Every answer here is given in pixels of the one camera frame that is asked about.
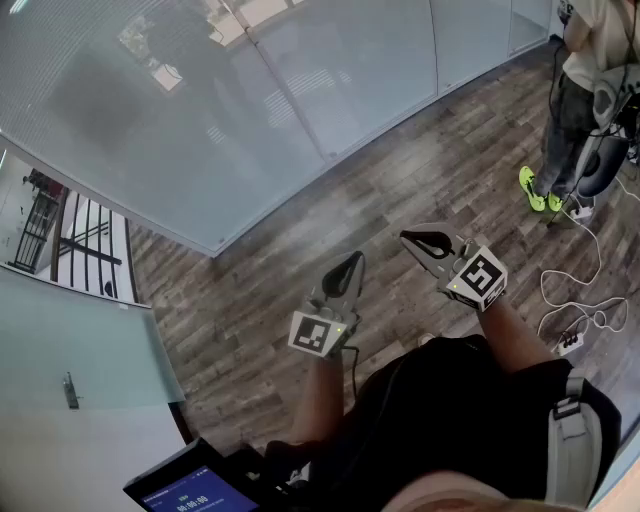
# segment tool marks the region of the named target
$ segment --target plug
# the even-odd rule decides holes
[[[564,357],[582,345],[584,345],[584,334],[579,332],[577,335],[571,336],[568,340],[561,341],[556,350],[560,357]]]
[[[579,206],[575,210],[571,210],[569,215],[573,220],[586,219],[593,215],[593,208],[591,206]]]

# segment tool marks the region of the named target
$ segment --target wooden floor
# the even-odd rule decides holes
[[[133,227],[140,297],[154,307],[194,432],[221,449],[240,438],[263,447],[286,436],[307,363],[286,347],[290,317],[314,269],[341,253],[360,249],[367,257],[363,321],[350,342],[361,350],[359,382],[427,332],[477,330],[473,312],[436,293],[435,279],[402,249],[403,228],[447,221],[490,243],[510,270],[508,296],[532,327],[549,310],[539,289],[543,269],[591,277],[598,263],[593,239],[566,219],[548,229],[550,215],[532,213],[518,185],[523,164],[541,165],[551,63],[552,47],[535,49],[427,107],[215,260]],[[640,181],[622,179],[640,189]],[[640,286],[640,204],[617,184],[602,197],[590,227],[600,240],[603,270],[589,288],[549,279],[553,300],[599,302]],[[625,431],[640,415],[639,306],[635,294],[623,333],[592,327],[586,346],[570,354],[618,405]],[[610,311],[614,323],[620,309]],[[543,338],[552,344],[573,318],[557,315]],[[351,357],[345,354],[349,400]]]

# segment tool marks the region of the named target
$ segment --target yellow sneaker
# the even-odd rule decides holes
[[[533,191],[533,180],[535,177],[533,171],[526,165],[520,169],[520,186],[522,190],[524,190],[524,193],[527,194],[531,208],[536,212],[543,212],[545,209],[544,197],[537,195]]]
[[[547,196],[547,202],[549,203],[549,208],[553,212],[559,212],[560,208],[562,208],[562,205],[564,204],[564,201],[553,192],[549,192],[549,195]]]

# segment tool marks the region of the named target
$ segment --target person's arm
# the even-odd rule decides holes
[[[498,298],[484,313],[478,313],[478,319],[493,357],[505,372],[515,373],[555,359],[504,297]]]
[[[577,11],[574,11],[564,33],[567,49],[572,53],[582,50],[589,38],[589,32],[591,32],[591,28],[587,22]]]
[[[321,441],[337,427],[344,413],[342,357],[313,357],[293,421],[290,442]]]

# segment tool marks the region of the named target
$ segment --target screen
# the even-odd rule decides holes
[[[204,466],[142,502],[154,512],[249,512],[258,505]]]

